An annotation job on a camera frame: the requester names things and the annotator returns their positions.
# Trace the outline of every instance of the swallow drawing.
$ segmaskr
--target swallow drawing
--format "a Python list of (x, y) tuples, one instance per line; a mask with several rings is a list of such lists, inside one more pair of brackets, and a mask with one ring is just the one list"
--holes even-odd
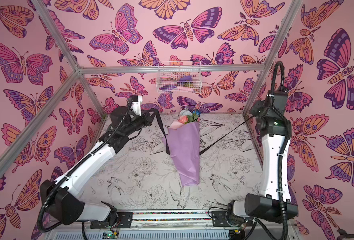
[(215, 174), (212, 174), (210, 177), (209, 177), (210, 180), (212, 180), (212, 186), (214, 188), (214, 190), (216, 191), (216, 193), (223, 199), (225, 200), (222, 195), (220, 194), (220, 189), (219, 189), (219, 185), (221, 185), (221, 187), (223, 187), (229, 194), (229, 190), (232, 191), (228, 186), (226, 186), (223, 182), (222, 182), (222, 179), (223, 180), (226, 180), (228, 181), (227, 179), (221, 177), (221, 176), (218, 176), (218, 175), (215, 175)]
[(118, 185), (119, 182), (122, 182), (123, 184), (126, 185), (126, 183), (124, 181), (122, 181), (121, 179), (118, 179), (116, 177), (111, 177), (110, 179), (108, 179), (106, 181), (108, 183), (110, 183), (109, 186), (107, 186), (107, 193), (109, 194), (110, 200), (112, 200), (113, 188), (116, 188), (118, 190), (118, 192), (120, 193), (120, 196), (121, 196), (121, 191), (122, 191), (122, 193), (124, 193), (123, 189)]
[(177, 208), (184, 209), (186, 207), (186, 205), (188, 204), (188, 200), (189, 200), (189, 196), (190, 196), (190, 188), (189, 188), (188, 196), (185, 197), (184, 188), (181, 186), (180, 182), (179, 182), (179, 185), (180, 185), (180, 194), (178, 195), (173, 191), (173, 189), (171, 189), (170, 182), (169, 182), (170, 195), (174, 201), (178, 202)]

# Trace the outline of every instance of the floral tablecloth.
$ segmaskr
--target floral tablecloth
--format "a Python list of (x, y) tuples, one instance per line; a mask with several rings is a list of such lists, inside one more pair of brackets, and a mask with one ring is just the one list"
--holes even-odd
[[(162, 115), (165, 130), (178, 115)], [(200, 149), (237, 127), (241, 114), (203, 114)], [(105, 124), (104, 131), (110, 124)], [(173, 161), (164, 151), (157, 122), (143, 128), (87, 182), (81, 199), (106, 201), (117, 209), (208, 209), (257, 193), (262, 169), (245, 125), (200, 157), (200, 184), (181, 187)]]

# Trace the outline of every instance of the white wire basket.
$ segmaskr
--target white wire basket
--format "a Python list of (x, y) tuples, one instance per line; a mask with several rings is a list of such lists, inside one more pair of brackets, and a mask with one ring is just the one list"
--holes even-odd
[(157, 92), (201, 93), (201, 62), (178, 61), (179, 65), (173, 65), (173, 70), (171, 71), (170, 65), (174, 63), (175, 61), (158, 62), (158, 72), (156, 79)]

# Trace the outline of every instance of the purple wrapping paper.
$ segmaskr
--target purple wrapping paper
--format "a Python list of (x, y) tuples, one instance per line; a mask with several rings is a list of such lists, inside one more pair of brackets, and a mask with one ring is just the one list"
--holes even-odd
[(182, 186), (200, 182), (200, 125), (190, 122), (174, 130), (169, 129), (168, 140), (171, 159), (177, 168)]

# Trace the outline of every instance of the pink rose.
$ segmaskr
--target pink rose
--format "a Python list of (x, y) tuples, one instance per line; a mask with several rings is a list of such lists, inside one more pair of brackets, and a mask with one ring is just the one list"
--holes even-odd
[(180, 116), (179, 118), (178, 118), (178, 122), (180, 122), (180, 123), (187, 123), (188, 122), (188, 116), (186, 116), (186, 115), (182, 115), (182, 116)]

